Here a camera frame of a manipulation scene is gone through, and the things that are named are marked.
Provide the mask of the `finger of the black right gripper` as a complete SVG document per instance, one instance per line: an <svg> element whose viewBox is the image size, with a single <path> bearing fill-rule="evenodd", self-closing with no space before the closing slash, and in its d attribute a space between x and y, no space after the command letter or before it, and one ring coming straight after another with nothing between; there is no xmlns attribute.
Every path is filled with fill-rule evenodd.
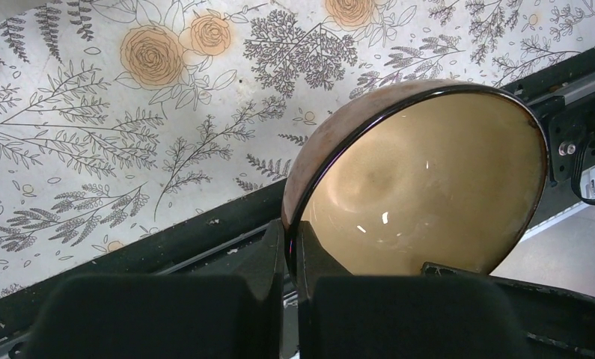
<svg viewBox="0 0 595 359"><path fill-rule="evenodd" d="M425 263L427 276L486 279L508 297L533 358L595 358L595 297L572 290Z"/></svg>

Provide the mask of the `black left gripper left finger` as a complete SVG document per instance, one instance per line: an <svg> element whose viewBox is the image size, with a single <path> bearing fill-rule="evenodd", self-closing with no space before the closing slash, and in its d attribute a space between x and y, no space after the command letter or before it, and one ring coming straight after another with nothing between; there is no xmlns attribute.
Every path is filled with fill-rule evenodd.
<svg viewBox="0 0 595 359"><path fill-rule="evenodd" d="M279 358L283 227L232 273L95 274L51 295L22 358Z"/></svg>

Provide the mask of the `brown speckled bowl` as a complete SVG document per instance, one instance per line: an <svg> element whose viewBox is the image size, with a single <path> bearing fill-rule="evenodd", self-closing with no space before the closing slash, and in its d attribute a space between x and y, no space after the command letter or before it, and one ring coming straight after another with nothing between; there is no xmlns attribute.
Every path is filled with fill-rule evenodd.
<svg viewBox="0 0 595 359"><path fill-rule="evenodd" d="M548 164L536 114L504 90L434 79L361 95L317 127L290 169L290 274L304 224L351 274L417 275L427 262L488 274L527 230Z"/></svg>

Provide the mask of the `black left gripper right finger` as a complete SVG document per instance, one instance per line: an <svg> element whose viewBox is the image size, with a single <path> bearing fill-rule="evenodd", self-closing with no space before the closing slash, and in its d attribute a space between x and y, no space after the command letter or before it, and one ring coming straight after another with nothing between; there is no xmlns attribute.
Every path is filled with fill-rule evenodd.
<svg viewBox="0 0 595 359"><path fill-rule="evenodd" d="M474 276L350 274L300 223L302 358L529 358L507 296Z"/></svg>

